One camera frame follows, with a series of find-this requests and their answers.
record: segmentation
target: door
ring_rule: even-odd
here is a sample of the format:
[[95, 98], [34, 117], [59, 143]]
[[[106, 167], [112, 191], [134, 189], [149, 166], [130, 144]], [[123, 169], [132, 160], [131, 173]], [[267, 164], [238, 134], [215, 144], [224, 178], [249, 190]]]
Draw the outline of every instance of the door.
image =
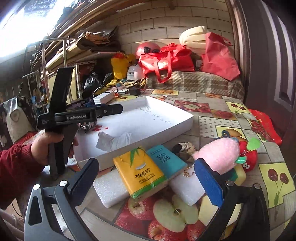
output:
[[236, 58], [242, 70], [248, 108], [269, 115], [281, 136], [281, 151], [296, 173], [295, 32], [289, 15], [282, 19], [261, 0], [230, 0], [237, 29]]

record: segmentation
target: red helmet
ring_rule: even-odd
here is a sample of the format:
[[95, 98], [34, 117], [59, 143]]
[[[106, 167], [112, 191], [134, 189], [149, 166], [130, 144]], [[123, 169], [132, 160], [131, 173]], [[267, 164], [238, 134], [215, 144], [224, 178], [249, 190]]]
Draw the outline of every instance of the red helmet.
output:
[[140, 58], [141, 54], [145, 53], [158, 53], [160, 52], [160, 47], [153, 42], [145, 42], [138, 46], [137, 52], [136, 52], [136, 58]]

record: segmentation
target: red sleeve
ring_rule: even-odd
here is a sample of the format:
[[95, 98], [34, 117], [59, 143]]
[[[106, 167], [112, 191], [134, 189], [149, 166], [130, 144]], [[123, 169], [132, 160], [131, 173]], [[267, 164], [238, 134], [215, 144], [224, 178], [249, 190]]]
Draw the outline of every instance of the red sleeve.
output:
[[43, 170], [31, 153], [31, 145], [13, 145], [0, 152], [0, 203], [17, 198]]

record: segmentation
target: white power bank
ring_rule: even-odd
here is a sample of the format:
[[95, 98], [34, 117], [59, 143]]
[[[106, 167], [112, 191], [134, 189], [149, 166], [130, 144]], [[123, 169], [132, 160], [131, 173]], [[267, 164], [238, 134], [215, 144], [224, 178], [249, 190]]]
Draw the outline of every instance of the white power bank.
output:
[[112, 100], [114, 97], [114, 92], [110, 92], [110, 93], [102, 93], [96, 97], [94, 97], [94, 103], [95, 104], [106, 104], [107, 102], [109, 102], [110, 100]]

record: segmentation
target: yellow tissue pack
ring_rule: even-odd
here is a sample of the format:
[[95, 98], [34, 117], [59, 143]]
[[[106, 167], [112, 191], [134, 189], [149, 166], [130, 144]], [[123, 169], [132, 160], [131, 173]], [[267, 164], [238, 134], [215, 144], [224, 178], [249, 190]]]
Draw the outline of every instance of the yellow tissue pack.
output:
[[142, 147], [115, 157], [113, 161], [134, 199], [147, 198], [167, 185], [167, 178]]

